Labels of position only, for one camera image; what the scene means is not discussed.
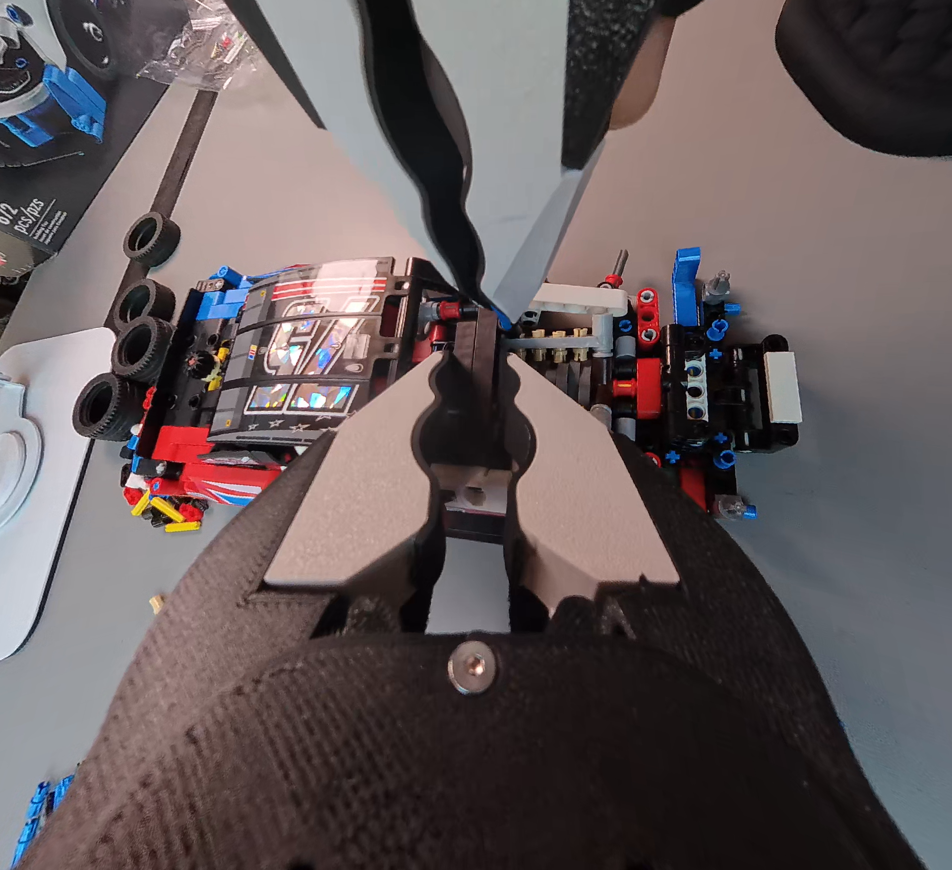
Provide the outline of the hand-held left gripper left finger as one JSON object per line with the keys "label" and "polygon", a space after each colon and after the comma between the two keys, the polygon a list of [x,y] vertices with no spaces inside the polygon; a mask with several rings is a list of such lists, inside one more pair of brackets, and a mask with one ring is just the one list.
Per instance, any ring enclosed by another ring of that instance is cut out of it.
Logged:
{"label": "hand-held left gripper left finger", "polygon": [[375,597],[421,633],[446,541],[422,427],[439,400],[434,353],[336,429],[264,576],[268,588]]}

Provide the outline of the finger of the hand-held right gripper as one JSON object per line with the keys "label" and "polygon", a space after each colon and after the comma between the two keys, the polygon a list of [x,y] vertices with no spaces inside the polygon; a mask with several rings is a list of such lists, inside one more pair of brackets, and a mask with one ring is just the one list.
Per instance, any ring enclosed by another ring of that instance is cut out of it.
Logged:
{"label": "finger of the hand-held right gripper", "polygon": [[308,101],[440,274],[490,307],[467,170],[426,76],[409,0],[255,0]]}
{"label": "finger of the hand-held right gripper", "polygon": [[466,121],[482,292],[530,308],[588,185],[562,165],[569,0],[411,0]]}

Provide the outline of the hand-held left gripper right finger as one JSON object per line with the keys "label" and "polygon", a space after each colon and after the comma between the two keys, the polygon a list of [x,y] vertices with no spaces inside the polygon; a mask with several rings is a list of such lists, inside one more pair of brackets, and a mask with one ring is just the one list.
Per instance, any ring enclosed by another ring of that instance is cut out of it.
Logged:
{"label": "hand-held left gripper right finger", "polygon": [[566,600],[598,604],[681,581],[613,435],[518,356],[506,356],[506,573],[514,630]]}

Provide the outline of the toy brick race car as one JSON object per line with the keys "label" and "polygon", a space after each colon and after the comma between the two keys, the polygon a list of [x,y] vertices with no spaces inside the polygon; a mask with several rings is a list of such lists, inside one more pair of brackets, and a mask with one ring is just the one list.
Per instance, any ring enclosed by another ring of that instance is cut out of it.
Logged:
{"label": "toy brick race car", "polygon": [[501,352],[635,441],[709,515],[756,519],[736,461],[794,446],[803,421],[786,338],[731,337],[741,306],[727,272],[693,280],[698,248],[676,253],[668,325],[654,287],[625,292],[626,260],[623,251],[597,286],[546,282],[514,337],[418,258],[402,273],[391,257],[255,277],[224,266],[169,321],[173,339],[157,380],[142,383],[124,466],[210,505],[246,506],[293,453],[428,356],[477,367]]}

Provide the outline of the grey desk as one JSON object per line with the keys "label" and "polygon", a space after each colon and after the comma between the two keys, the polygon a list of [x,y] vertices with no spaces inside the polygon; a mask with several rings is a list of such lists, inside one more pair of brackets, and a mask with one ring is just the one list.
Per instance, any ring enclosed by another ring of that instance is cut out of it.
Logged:
{"label": "grey desk", "polygon": [[[781,66],[784,0],[681,18],[658,96],[610,133],[549,276],[653,284],[670,317],[678,248],[724,269],[733,329],[795,352],[800,442],[739,461],[759,518],[727,527],[827,682],[863,769],[929,868],[950,868],[950,161],[860,148]],[[149,210],[194,100],[170,88],[62,252],[33,274],[2,348],[102,326],[121,243]],[[157,272],[179,304],[222,264],[264,272],[417,249],[384,196],[268,68],[214,105]],[[30,798],[86,757],[136,648],[235,509],[196,534],[130,516],[120,445],[93,446],[44,612],[2,662],[2,868]]]}

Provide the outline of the person's right hand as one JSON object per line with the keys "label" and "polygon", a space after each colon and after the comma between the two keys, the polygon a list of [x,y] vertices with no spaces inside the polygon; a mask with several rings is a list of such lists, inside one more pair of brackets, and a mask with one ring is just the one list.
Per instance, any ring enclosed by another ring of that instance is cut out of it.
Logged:
{"label": "person's right hand", "polygon": [[650,24],[612,107],[610,131],[635,125],[649,112],[658,94],[676,20],[659,16]]}

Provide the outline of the clear plastic bag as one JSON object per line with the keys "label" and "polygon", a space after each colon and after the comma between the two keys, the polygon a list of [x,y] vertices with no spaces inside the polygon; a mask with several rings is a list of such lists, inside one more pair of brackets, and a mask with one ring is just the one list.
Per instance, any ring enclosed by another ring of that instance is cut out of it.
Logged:
{"label": "clear plastic bag", "polygon": [[183,26],[165,53],[146,62],[136,76],[212,92],[250,85],[264,58],[225,1],[175,1],[184,5]]}

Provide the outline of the pile of small loose bricks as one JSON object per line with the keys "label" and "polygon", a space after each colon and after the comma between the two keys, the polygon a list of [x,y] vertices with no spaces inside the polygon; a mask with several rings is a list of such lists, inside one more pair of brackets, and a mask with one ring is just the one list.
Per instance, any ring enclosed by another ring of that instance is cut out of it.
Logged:
{"label": "pile of small loose bricks", "polygon": [[131,516],[166,533],[198,531],[210,507],[208,499],[185,493],[173,481],[143,477],[130,465],[121,471],[120,486]]}

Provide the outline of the black rubber toy tyre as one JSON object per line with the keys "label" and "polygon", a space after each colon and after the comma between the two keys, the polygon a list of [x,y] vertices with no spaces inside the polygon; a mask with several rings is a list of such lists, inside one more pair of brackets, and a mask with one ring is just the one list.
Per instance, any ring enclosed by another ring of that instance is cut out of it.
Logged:
{"label": "black rubber toy tyre", "polygon": [[160,212],[140,217],[126,232],[123,251],[129,261],[151,269],[165,263],[178,248],[181,229]]}
{"label": "black rubber toy tyre", "polygon": [[147,388],[112,373],[92,378],[78,395],[72,425],[78,435],[125,442],[143,416]]}
{"label": "black rubber toy tyre", "polygon": [[116,330],[143,316],[171,321],[175,307],[175,295],[167,286],[150,278],[135,281],[119,294],[113,305]]}
{"label": "black rubber toy tyre", "polygon": [[154,383],[173,335],[173,325],[159,317],[139,316],[130,321],[113,344],[113,374],[146,385]]}

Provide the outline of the white book stand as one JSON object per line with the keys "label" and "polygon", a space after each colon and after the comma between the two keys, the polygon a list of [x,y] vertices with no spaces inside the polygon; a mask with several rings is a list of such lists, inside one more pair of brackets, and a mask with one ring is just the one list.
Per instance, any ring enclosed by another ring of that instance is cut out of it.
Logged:
{"label": "white book stand", "polygon": [[21,343],[1,359],[1,658],[36,626],[52,581],[91,441],[72,410],[107,370],[104,327]]}

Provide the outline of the pile of blue red pins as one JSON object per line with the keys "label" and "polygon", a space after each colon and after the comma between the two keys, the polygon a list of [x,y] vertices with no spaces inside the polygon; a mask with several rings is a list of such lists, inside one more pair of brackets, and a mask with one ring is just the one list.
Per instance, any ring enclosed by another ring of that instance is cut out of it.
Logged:
{"label": "pile of blue red pins", "polygon": [[25,822],[9,865],[10,869],[17,868],[30,848],[30,843],[62,803],[74,778],[75,772],[72,772],[59,781],[41,781],[37,784],[28,805]]}

